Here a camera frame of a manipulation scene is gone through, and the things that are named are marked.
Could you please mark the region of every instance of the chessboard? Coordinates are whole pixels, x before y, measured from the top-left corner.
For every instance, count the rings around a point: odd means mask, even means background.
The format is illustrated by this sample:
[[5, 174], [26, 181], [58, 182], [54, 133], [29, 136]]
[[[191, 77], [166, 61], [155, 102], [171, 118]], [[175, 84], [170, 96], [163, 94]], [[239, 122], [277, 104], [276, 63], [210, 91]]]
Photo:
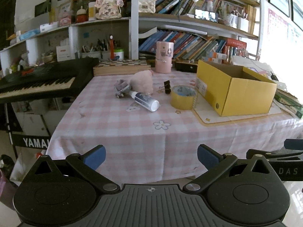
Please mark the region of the chessboard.
[[135, 74], [150, 68], [146, 60], [106, 61], [94, 67], [94, 76]]

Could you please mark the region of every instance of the pink cup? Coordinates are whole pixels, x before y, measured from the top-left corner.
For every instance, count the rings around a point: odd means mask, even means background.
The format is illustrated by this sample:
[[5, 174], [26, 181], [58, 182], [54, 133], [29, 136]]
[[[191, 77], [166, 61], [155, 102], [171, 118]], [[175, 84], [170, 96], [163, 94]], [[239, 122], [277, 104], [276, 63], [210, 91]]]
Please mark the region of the pink cup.
[[172, 57], [174, 54], [174, 43], [158, 41], [156, 44], [156, 72], [171, 73]]

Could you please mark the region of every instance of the white shelf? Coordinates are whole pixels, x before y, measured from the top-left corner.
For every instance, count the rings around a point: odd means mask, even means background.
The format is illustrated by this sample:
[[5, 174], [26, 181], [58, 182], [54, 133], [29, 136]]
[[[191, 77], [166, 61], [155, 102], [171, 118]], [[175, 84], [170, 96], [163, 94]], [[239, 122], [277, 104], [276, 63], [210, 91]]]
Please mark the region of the white shelf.
[[216, 22], [189, 18], [187, 16], [176, 16], [170, 14], [159, 14], [159, 13], [139, 13], [139, 21], [144, 21], [146, 23], [151, 23], [153, 26], [159, 26], [164, 24], [176, 25], [182, 27], [188, 27], [196, 30], [205, 31], [208, 33], [217, 33], [221, 35], [222, 33], [226, 35], [237, 35], [240, 37], [245, 37], [249, 39], [258, 40], [258, 36], [247, 33], [245, 31], [235, 29], [230, 26], [218, 24]]
[[65, 30], [71, 26], [90, 26], [90, 25], [95, 25], [95, 24], [100, 24], [100, 23], [106, 23], [106, 22], [112, 22], [112, 21], [126, 21], [126, 20], [130, 20], [130, 17], [126, 17], [126, 18], [118, 18], [118, 19], [96, 19], [96, 20], [92, 20], [92, 21], [86, 21], [86, 22], [82, 22], [82, 23], [76, 23], [76, 24], [71, 24], [71, 25], [67, 25], [67, 26], [61, 26], [61, 27], [58, 27], [58, 28], [55, 28], [55, 29], [52, 29], [52, 30], [49, 30], [49, 31], [45, 31], [45, 32], [42, 32], [42, 33], [39, 33], [39, 34], [36, 34], [32, 37], [29, 37], [25, 40], [22, 40], [18, 43], [15, 43], [7, 48], [4, 48], [3, 50], [0, 51], [0, 53], [10, 49], [10, 48], [13, 48], [15, 46], [17, 46], [18, 44], [21, 44], [21, 43], [24, 43], [26, 42], [26, 40], [29, 40], [29, 39], [33, 39], [33, 38], [36, 38], [36, 37], [42, 37], [44, 35], [47, 35], [47, 34], [50, 34], [50, 33], [55, 33], [55, 32], [59, 32], [61, 30]]

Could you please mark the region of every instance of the green lid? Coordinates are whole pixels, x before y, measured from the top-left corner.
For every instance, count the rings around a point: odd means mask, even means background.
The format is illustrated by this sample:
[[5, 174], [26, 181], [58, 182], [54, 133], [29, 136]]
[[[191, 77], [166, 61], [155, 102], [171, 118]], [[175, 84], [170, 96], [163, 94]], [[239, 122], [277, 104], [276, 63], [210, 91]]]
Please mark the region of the green lid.
[[117, 52], [124, 52], [123, 49], [114, 49], [114, 52], [117, 53]]

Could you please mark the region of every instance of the white handbag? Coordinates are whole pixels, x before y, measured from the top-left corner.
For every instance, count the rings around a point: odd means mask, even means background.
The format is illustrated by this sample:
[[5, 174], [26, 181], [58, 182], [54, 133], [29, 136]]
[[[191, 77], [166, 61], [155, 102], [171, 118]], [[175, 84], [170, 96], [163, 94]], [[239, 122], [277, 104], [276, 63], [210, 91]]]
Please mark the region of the white handbag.
[[156, 1], [155, 0], [139, 0], [139, 12], [155, 13], [156, 12]]

